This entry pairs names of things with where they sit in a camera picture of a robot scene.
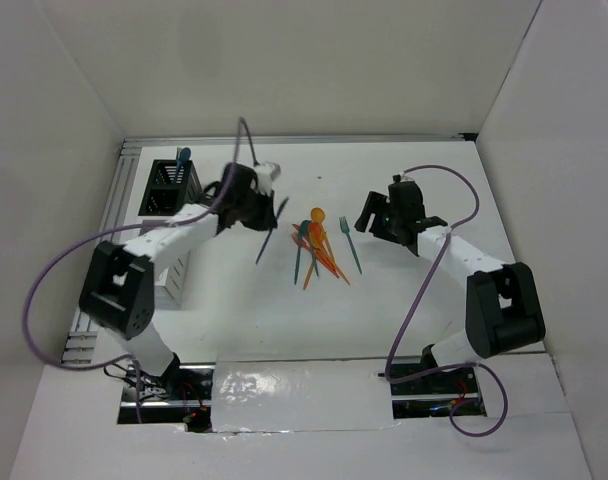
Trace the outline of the teal plastic fork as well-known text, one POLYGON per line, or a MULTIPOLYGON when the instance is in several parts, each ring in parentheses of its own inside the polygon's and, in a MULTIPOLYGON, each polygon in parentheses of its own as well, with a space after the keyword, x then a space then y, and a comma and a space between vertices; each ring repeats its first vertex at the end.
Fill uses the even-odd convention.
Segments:
POLYGON ((351 230, 350 230, 350 227, 349 227, 349 224, 348 224, 348 220, 347 220, 347 218, 345 216, 340 216, 339 217, 339 227, 340 227, 341 232, 346 237, 346 240, 348 242, 348 245, 349 245, 351 254, 353 256, 354 262, 356 264, 356 267, 358 269, 358 272, 360 274, 363 274, 362 266, 361 266, 361 263, 360 263, 360 260, 359 260, 356 248, 354 246, 353 240, 351 238, 351 230))

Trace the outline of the blue plastic knife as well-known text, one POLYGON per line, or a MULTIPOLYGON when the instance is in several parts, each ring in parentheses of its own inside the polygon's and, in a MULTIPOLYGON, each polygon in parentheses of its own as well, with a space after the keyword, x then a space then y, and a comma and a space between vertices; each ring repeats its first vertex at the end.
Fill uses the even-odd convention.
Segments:
MULTIPOLYGON (((286 197, 286 198, 284 198, 284 199, 282 200, 282 202, 280 203, 280 205, 279 205, 279 207, 278 207, 278 209, 277 209, 277 212, 276 212, 276 214, 275 214, 276 221, 279 221, 280 216, 282 215, 282 213, 283 213, 283 211, 284 211, 284 209, 285 209, 286 205, 288 204, 289 200, 290 200, 290 198, 289 198, 289 197, 286 197)), ((273 231, 274 231, 276 228, 277 228, 277 227, 273 227, 273 228, 269 229, 268 234, 267 234, 267 236, 265 237, 265 239, 264 239, 264 241, 263 241, 263 243, 262 243, 262 245, 261 245, 261 248, 260 248, 260 250, 259 250, 259 252, 258 252, 258 255, 257 255, 256 259, 255 259, 255 264, 256 264, 256 265, 259 263, 260 259, 262 258, 262 255, 264 254, 264 252, 265 252, 265 250, 266 250, 266 248, 267 248, 267 245, 268 245, 268 243, 269 243, 269 241, 270 241, 270 239, 271 239, 272 233, 273 233, 273 231)))

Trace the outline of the blue plastic spoon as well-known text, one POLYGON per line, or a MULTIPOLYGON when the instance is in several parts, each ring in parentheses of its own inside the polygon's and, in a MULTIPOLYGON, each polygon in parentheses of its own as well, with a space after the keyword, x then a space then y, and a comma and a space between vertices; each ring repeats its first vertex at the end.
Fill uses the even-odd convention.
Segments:
POLYGON ((178 175, 185 167, 185 165, 190 161, 192 155, 192 151, 189 147, 182 147, 177 149, 176 153, 176 170, 175 174, 178 175))

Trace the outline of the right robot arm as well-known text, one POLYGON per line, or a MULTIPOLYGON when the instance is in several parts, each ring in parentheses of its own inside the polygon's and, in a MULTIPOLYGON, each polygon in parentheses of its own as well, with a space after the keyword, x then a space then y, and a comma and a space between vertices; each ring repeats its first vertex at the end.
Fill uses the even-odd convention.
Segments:
POLYGON ((416 182, 396 178, 386 195, 369 192, 354 228, 432 263, 404 327, 437 270, 448 273, 464 290, 463 328, 422 351, 420 379, 428 390, 444 391, 453 383, 456 368, 544 339, 546 327, 530 267, 487 255, 456 236, 455 227, 444 219, 427 216, 416 182))

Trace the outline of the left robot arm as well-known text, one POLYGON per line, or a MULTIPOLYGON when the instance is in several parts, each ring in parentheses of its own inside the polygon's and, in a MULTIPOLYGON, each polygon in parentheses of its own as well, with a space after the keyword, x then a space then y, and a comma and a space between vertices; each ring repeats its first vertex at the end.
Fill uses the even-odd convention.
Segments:
POLYGON ((155 280, 181 256, 239 222, 255 231, 277 227, 273 183, 281 167, 230 162, 215 197, 202 195, 161 225, 124 244, 95 247, 79 307, 108 330, 146 375, 147 389, 160 399, 180 390, 180 360, 153 324, 155 280))

